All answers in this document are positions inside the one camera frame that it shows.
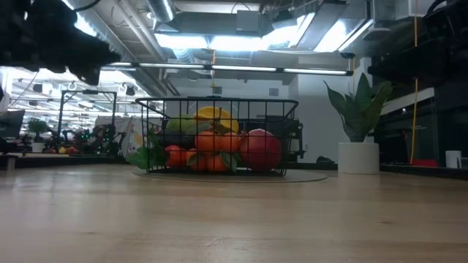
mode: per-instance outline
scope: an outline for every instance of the fruit basket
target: fruit basket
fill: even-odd
[[[142,98],[143,147],[127,158],[148,173],[286,175],[297,101]],[[150,123],[158,122],[160,129]]]

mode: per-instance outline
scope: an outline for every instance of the wooden table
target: wooden table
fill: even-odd
[[[0,262],[468,262],[466,181],[193,183],[132,169],[1,173]]]

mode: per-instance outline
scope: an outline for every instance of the metal frame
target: metal frame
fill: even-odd
[[[91,91],[91,90],[84,90],[84,91],[61,91],[61,98],[60,98],[60,113],[58,114],[58,128],[57,132],[58,135],[60,136],[60,130],[61,130],[61,119],[64,114],[64,105],[67,103],[72,97],[68,98],[65,100],[65,94],[71,93],[73,94],[72,97],[75,94],[92,94],[92,95],[97,95],[97,94],[112,94],[114,95],[114,100],[112,104],[112,122],[111,124],[114,126],[115,120],[116,120],[116,104],[117,104],[117,92],[115,91]]]

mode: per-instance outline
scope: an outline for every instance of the black equipment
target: black equipment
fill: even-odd
[[[0,137],[18,137],[23,124],[24,113],[24,110],[0,113]]]
[[[384,56],[369,67],[369,74],[395,83],[413,83],[421,88],[441,85],[447,81],[468,80],[468,1],[448,0],[447,5],[436,0],[423,18],[424,34],[417,47]]]
[[[120,55],[74,26],[77,12],[97,3],[71,10],[62,0],[1,0],[0,66],[55,73],[68,68],[83,82],[98,85],[101,66],[120,61]]]

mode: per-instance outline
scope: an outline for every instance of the tangerine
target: tangerine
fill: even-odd
[[[195,154],[197,154],[197,149],[192,148],[188,150],[186,153],[186,160],[189,161],[190,158]],[[205,171],[206,170],[206,157],[198,155],[198,157],[194,157],[194,158],[197,158],[197,160],[195,161],[195,163],[189,165],[190,168],[198,172]]]
[[[227,166],[221,159],[221,156],[208,156],[206,159],[206,166],[210,172],[226,172]]]
[[[241,145],[241,137],[235,132],[228,132],[220,139],[220,150],[228,153],[236,152]]]
[[[221,136],[212,131],[202,131],[195,137],[195,147],[199,153],[214,154],[221,146]]]
[[[166,165],[169,167],[183,167],[186,165],[186,150],[178,147],[177,145],[170,145],[165,148],[169,158]]]

